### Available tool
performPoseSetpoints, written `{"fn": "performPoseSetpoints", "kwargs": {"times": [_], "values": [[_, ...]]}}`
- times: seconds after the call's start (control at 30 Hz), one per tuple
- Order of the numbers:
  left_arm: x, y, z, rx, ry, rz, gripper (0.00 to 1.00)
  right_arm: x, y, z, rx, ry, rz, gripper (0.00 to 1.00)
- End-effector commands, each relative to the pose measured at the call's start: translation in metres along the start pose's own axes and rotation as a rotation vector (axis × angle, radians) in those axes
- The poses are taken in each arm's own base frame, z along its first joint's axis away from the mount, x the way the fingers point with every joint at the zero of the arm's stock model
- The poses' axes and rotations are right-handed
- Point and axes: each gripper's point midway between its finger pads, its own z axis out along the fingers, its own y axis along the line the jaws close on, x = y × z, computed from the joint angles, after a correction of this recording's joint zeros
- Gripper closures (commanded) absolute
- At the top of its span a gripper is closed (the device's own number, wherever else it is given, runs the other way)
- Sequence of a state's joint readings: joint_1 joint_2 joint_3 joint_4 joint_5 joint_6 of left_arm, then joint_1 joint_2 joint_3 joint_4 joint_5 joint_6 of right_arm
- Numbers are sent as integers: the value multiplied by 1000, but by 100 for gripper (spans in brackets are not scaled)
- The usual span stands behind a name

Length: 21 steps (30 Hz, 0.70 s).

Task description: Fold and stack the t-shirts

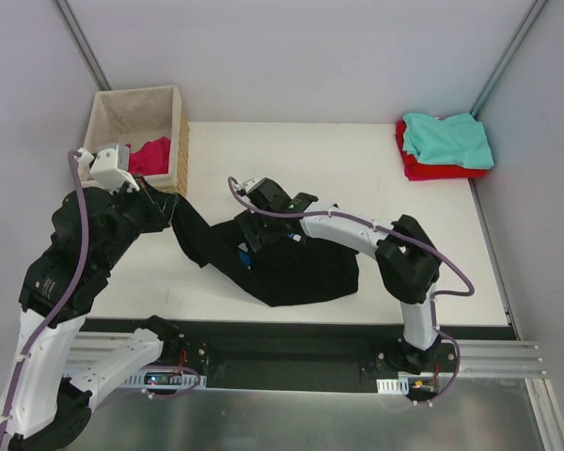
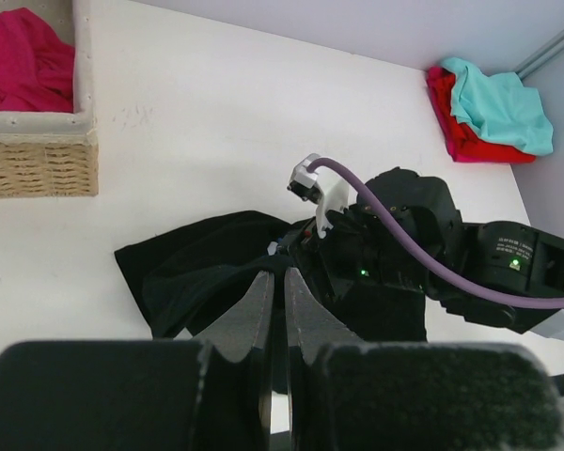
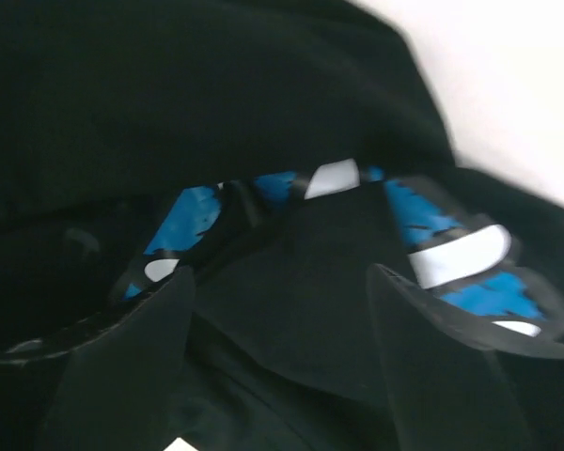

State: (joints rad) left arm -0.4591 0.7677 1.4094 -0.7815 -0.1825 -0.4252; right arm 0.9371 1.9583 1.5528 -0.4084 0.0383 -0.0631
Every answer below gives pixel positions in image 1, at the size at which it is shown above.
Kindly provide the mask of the black t shirt with flower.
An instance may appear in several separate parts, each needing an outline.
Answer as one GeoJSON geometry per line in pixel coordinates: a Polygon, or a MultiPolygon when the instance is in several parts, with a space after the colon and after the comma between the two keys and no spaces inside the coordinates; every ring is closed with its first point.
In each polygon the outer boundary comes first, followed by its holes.
{"type": "Polygon", "coordinates": [[[171,215],[181,251],[198,267],[212,266],[242,290],[271,306],[333,301],[357,292],[357,253],[331,241],[280,238],[248,253],[246,265],[239,245],[246,242],[234,220],[209,225],[180,194],[160,201],[171,215]]]}

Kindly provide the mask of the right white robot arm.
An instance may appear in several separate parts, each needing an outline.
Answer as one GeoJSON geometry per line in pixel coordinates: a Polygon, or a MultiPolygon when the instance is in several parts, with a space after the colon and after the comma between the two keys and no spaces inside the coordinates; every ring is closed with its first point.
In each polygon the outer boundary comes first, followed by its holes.
{"type": "Polygon", "coordinates": [[[245,224],[257,250],[274,238],[295,235],[339,244],[375,260],[384,288],[399,301],[403,318],[402,339],[384,353],[386,363],[419,375],[436,362],[440,336],[433,325],[431,291],[440,260],[410,242],[420,240],[431,247],[414,218],[403,215],[395,222],[377,224],[313,194],[291,197],[267,178],[243,183],[229,178],[228,187],[237,200],[247,203],[245,224]]]}

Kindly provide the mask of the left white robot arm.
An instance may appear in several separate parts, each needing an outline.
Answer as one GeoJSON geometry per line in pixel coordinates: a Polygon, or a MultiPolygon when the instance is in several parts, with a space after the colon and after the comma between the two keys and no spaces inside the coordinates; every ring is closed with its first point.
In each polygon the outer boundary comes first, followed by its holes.
{"type": "Polygon", "coordinates": [[[142,234],[170,227],[179,200],[142,177],[112,193],[76,186],[63,199],[52,216],[51,244],[23,280],[17,350],[0,396],[0,450],[60,450],[137,370],[180,363],[179,329],[151,316],[81,375],[63,374],[115,265],[142,234]]]}

